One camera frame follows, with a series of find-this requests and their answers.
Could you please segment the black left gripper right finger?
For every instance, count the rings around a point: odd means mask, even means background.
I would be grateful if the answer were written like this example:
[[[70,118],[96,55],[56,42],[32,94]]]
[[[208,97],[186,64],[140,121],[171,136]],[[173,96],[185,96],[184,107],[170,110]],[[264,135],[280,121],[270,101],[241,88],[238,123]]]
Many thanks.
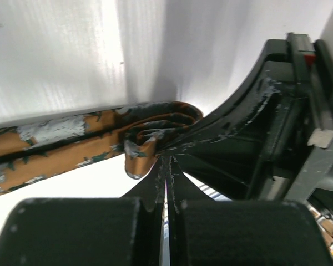
[[[166,160],[171,265],[333,265],[308,208],[294,201],[216,201]]]

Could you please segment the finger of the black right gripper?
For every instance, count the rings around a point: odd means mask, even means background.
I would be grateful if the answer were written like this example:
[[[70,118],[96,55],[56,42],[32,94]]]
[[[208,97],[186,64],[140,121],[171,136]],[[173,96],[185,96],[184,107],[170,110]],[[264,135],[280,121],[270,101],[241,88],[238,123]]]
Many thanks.
[[[232,200],[258,200],[288,146],[302,100],[270,104],[237,135],[202,144],[176,159],[183,172]]]

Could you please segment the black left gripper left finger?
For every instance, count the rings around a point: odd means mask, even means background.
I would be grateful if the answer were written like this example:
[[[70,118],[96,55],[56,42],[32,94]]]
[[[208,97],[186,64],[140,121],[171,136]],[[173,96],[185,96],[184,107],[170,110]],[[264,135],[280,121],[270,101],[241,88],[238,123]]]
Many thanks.
[[[0,233],[0,265],[161,265],[166,174],[159,159],[119,198],[29,198]]]

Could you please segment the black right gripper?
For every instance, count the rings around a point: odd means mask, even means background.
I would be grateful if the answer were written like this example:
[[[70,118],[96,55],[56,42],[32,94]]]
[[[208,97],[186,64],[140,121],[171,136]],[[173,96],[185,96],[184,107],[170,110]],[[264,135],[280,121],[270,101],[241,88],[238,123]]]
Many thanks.
[[[185,151],[237,135],[270,104],[266,198],[333,212],[333,61],[323,40],[269,39],[249,75],[218,108],[166,144]]]

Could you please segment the orange grey floral tie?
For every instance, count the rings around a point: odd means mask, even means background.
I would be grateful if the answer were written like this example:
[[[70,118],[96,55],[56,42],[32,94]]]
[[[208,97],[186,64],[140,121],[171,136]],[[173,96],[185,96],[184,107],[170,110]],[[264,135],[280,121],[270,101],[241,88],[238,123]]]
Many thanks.
[[[164,144],[202,117],[195,106],[171,101],[0,128],[0,195],[119,155],[138,180]]]

